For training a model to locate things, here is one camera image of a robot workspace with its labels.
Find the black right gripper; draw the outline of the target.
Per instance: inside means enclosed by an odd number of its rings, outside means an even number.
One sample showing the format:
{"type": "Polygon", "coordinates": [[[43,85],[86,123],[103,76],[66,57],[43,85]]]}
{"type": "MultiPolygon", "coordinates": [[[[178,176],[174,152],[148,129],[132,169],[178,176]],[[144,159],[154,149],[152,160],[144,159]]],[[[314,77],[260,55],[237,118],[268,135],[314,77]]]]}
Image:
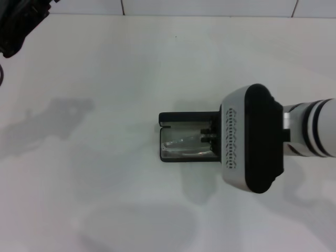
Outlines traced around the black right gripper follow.
{"type": "Polygon", "coordinates": [[[201,134],[211,134],[212,137],[202,137],[202,143],[210,143],[212,152],[218,156],[222,156],[222,113],[218,112],[211,119],[211,127],[201,129],[201,134]]]}

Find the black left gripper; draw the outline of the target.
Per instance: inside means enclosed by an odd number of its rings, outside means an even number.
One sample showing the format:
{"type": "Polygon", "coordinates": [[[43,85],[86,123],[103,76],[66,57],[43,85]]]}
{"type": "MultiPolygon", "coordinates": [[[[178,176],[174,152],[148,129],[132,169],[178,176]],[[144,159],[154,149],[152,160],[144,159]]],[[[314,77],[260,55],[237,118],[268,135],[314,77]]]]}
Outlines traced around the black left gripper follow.
{"type": "Polygon", "coordinates": [[[1,1],[1,53],[17,54],[25,38],[49,15],[51,1],[1,1]]]}

